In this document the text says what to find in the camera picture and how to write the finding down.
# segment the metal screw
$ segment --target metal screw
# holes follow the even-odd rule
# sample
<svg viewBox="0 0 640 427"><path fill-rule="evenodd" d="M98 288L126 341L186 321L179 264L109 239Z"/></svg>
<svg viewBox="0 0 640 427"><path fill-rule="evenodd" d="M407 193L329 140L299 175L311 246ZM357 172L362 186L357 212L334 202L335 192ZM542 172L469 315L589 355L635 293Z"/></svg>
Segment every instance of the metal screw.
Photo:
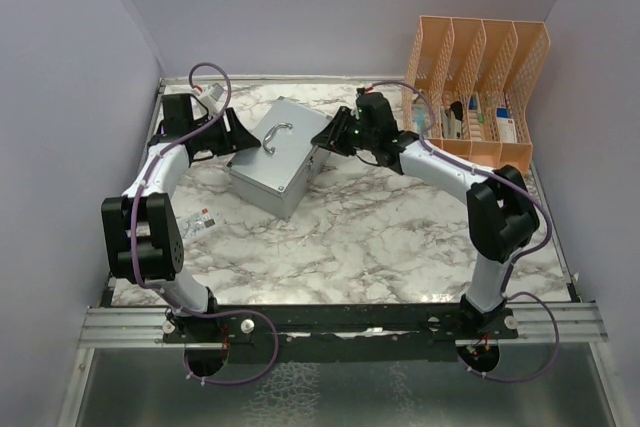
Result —
<svg viewBox="0 0 640 427"><path fill-rule="evenodd" d="M254 327L255 327L255 324L253 323L253 320L251 320L251 319L244 319L242 321L242 323L240 324L240 330L244 334L250 334L251 332L253 332L253 328Z"/></svg>
<svg viewBox="0 0 640 427"><path fill-rule="evenodd" d="M162 324L162 332L164 332L165 334L172 334L173 331L176 330L176 326L173 325L171 322L169 322L168 320L166 320L163 324Z"/></svg>
<svg viewBox="0 0 640 427"><path fill-rule="evenodd" d="M504 318L504 325L507 329L516 330L518 328L518 319L516 319L513 315L507 315Z"/></svg>

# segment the gray metal box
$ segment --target gray metal box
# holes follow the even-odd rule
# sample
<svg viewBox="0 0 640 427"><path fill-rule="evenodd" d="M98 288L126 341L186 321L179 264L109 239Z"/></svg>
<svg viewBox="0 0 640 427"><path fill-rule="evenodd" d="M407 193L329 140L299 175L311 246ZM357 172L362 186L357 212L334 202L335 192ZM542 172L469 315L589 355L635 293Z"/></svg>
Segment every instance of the gray metal box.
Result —
<svg viewBox="0 0 640 427"><path fill-rule="evenodd" d="M280 97L253 130L258 149L233 156L229 172L236 192L247 202L289 219L329 152L311 138L331 120L321 112Z"/></svg>

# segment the black mounting plate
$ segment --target black mounting plate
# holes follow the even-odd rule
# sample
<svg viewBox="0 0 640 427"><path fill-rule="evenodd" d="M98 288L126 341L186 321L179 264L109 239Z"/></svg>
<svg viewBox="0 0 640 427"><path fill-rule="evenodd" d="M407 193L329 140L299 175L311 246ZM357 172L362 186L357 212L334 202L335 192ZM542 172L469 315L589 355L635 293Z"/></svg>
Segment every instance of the black mounting plate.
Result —
<svg viewBox="0 0 640 427"><path fill-rule="evenodd" d="M459 304L336 304L336 305L223 305L219 312L254 310L269 317L278 330L278 362L373 362L420 360L455 361L456 340L515 339L517 330L505 326L513 315L504 308L483 329L470 328ZM245 334L240 324L253 320ZM380 335L376 330L387 334ZM273 353L273 334L257 316L223 317L219 322L184 317L164 336L169 344L222 343L229 345L227 362L265 363Z"/></svg>

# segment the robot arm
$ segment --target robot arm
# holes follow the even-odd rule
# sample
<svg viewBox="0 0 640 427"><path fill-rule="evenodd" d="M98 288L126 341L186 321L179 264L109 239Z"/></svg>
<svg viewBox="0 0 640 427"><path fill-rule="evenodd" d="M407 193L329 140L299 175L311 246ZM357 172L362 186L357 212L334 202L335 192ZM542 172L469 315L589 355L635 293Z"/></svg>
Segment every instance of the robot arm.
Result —
<svg viewBox="0 0 640 427"><path fill-rule="evenodd" d="M150 140L147 161L138 178L122 196L107 198L102 203L109 266L114 277L136 283L131 255L131 236L135 235L140 271L148 287L169 305L199 313L214 312L216 305L211 291L183 269L184 248L170 197L199 152L226 155L260 147L260 141L242 126L233 109L228 108L224 119L162 155L163 149L173 140L193 132L208 120L194 119L190 94L165 95L162 100L164 131ZM214 102L205 101L204 104L212 111ZM156 157L161 158L147 174L145 182L143 177ZM133 198L141 184L144 188L138 207L137 229L131 232Z"/></svg>
<svg viewBox="0 0 640 427"><path fill-rule="evenodd" d="M469 233L478 256L461 308L473 325L486 325L506 302L503 294L513 256L530 242L540 225L533 204L476 171L474 164L443 151L434 155L425 150L417 134L398 130L382 94L360 94L356 111L341 107L312 143L345 156L368 150L379 166L434 184L467 205ZM448 162L447 157L455 162ZM526 190L517 169L505 166L493 173Z"/></svg>
<svg viewBox="0 0 640 427"><path fill-rule="evenodd" d="M149 159L158 155L166 143L198 128L188 94L165 96L163 112L164 133L151 139ZM131 235L136 235L145 283L170 305L184 306L199 313L215 312L215 298L182 268L183 245L169 198L196 153L209 150L213 155L224 155L260 146L260 142L240 124L233 109L227 109L225 116L226 122L216 122L186 144L167 152L156 164L144 186L136 232L129 231L131 204L142 176L121 197L106 199L102 204L113 275L136 283L130 239ZM461 309L463 317L474 328L489 324L504 307L503 293L511 274L513 256L529 243L539 227L531 202L476 172L473 164L444 152L433 155L425 150L417 134L398 130L391 107L380 93L360 95L355 112L341 107L312 143L345 156L355 155L357 150L368 150L381 167L435 184L467 205L470 237L478 256ZM447 156L470 171L447 162ZM522 175L515 168L505 166L494 174L526 190ZM141 229L144 224L148 225L147 231Z"/></svg>

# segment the marble surface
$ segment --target marble surface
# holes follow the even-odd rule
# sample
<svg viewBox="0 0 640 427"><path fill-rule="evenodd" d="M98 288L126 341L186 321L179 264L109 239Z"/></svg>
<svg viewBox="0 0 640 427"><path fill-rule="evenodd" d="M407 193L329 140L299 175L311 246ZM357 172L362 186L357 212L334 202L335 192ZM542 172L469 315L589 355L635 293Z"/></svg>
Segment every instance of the marble surface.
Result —
<svg viewBox="0 0 640 427"><path fill-rule="evenodd" d="M279 96L333 114L360 84L239 84L231 105L252 129ZM171 87L181 91L182 87ZM378 89L400 118L400 91ZM194 164L172 198L177 217L207 208L216 226L185 245L185 267L221 303L453 302L469 286L475 249L465 207L424 182L331 155L289 222L241 200L225 164ZM535 191L529 176L527 183ZM539 242L539 231L534 242ZM507 293L569 300L553 244L516 265ZM114 305L161 304L118 280Z"/></svg>

